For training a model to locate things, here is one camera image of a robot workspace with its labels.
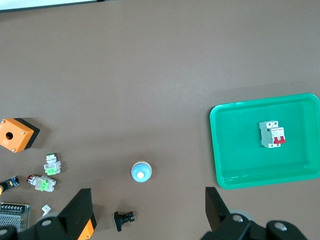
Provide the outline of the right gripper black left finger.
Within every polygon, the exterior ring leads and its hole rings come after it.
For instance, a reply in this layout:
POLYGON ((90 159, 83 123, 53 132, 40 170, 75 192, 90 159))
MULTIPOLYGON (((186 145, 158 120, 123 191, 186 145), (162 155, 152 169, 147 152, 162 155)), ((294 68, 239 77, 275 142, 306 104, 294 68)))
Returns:
POLYGON ((92 191, 82 188, 57 216, 46 216, 25 231, 2 226, 2 240, 88 240, 94 233, 92 191))

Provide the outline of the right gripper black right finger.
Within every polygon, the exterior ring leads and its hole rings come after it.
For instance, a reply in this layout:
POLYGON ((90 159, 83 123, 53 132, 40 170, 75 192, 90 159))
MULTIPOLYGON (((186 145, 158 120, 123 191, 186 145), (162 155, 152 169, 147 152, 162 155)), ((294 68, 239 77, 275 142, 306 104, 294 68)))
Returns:
POLYGON ((265 227, 241 213, 231 213, 215 187, 205 188, 205 213, 211 231, 203 240, 305 240, 292 223, 271 220, 265 227))

